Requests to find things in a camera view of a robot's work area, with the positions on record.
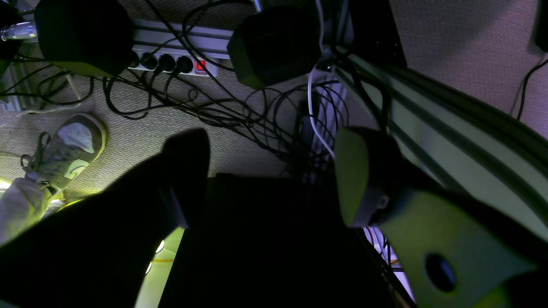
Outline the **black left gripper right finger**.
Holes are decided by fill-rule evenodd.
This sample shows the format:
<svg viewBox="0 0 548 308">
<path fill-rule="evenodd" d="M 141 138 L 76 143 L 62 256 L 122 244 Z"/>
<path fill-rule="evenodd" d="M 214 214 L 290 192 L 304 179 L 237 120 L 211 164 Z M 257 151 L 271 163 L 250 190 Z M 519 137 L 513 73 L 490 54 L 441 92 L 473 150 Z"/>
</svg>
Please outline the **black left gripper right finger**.
<svg viewBox="0 0 548 308">
<path fill-rule="evenodd" d="M 344 224 L 381 230 L 421 308 L 547 306 L 547 243 L 540 237 L 441 187 L 380 131 L 341 128 L 334 153 Z"/>
</svg>

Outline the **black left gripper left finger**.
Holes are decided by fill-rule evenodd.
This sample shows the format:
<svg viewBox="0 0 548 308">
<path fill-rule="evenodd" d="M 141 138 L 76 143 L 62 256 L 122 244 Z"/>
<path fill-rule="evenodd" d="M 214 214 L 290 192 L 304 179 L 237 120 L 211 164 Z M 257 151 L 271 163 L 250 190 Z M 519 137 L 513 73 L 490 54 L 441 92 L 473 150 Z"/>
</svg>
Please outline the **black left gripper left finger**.
<svg viewBox="0 0 548 308">
<path fill-rule="evenodd" d="M 182 131 L 104 191 L 6 244 L 1 306 L 132 308 L 161 241 L 197 224 L 210 158 L 205 129 Z"/>
</svg>

